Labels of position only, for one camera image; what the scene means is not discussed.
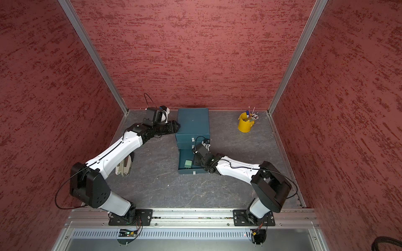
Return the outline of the teal drawer cabinet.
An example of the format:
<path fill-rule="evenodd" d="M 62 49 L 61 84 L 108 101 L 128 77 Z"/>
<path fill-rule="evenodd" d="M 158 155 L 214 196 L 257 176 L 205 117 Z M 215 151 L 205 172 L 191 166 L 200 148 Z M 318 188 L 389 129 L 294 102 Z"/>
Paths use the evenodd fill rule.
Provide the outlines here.
<path fill-rule="evenodd" d="M 181 108 L 178 110 L 180 129 L 175 134 L 179 149 L 178 173 L 182 175 L 205 174 L 199 166 L 193 148 L 210 138 L 209 111 L 207 108 Z M 184 162 L 191 160 L 192 168 L 184 168 Z"/>

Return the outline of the green plug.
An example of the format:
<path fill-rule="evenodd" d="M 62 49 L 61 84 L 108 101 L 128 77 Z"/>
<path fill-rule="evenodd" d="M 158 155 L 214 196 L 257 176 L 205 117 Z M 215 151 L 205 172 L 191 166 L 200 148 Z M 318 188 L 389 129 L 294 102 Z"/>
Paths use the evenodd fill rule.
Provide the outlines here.
<path fill-rule="evenodd" d="M 192 168 L 193 162 L 191 160 L 186 160 L 184 162 L 184 168 Z"/>

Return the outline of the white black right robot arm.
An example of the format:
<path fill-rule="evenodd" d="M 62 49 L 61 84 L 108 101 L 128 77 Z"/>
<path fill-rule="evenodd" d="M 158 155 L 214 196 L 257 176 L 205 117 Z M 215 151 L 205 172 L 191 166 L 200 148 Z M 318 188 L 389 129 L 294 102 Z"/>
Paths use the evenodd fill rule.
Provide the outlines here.
<path fill-rule="evenodd" d="M 203 144 L 195 146 L 193 153 L 208 173 L 229 176 L 251 185 L 257 198 L 246 210 L 250 222 L 263 218 L 269 212 L 281 212 L 292 184 L 272 163 L 249 164 L 222 154 L 214 155 Z"/>

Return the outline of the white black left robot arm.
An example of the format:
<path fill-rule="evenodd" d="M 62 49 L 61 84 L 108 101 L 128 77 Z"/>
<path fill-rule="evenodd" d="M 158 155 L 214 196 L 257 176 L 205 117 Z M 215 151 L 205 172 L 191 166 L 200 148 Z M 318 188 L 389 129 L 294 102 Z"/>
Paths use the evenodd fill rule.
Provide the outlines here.
<path fill-rule="evenodd" d="M 132 222 L 135 205 L 113 193 L 106 179 L 118 164 L 132 157 L 136 149 L 148 140 L 158 136 L 175 134 L 180 124 L 175 120 L 148 126 L 135 123 L 128 127 L 123 136 L 113 145 L 86 163 L 76 163 L 71 168 L 70 195 L 82 203 L 100 208 Z"/>

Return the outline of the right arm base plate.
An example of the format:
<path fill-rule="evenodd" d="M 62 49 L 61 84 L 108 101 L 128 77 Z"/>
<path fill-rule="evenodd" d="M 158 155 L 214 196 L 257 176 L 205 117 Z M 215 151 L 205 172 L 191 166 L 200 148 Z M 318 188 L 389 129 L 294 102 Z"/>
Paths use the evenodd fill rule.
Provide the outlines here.
<path fill-rule="evenodd" d="M 233 221 L 236 227 L 274 227 L 275 219 L 272 211 L 266 213 L 262 218 L 258 218 L 248 210 L 234 210 Z"/>

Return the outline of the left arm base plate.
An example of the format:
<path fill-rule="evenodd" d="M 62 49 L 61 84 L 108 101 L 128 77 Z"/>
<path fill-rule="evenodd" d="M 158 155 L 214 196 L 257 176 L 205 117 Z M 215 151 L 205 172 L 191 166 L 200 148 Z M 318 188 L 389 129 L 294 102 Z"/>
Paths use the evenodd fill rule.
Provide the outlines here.
<path fill-rule="evenodd" d="M 152 216 L 152 209 L 134 209 L 129 210 L 124 216 L 115 213 L 109 213 L 109 226 L 149 226 Z"/>

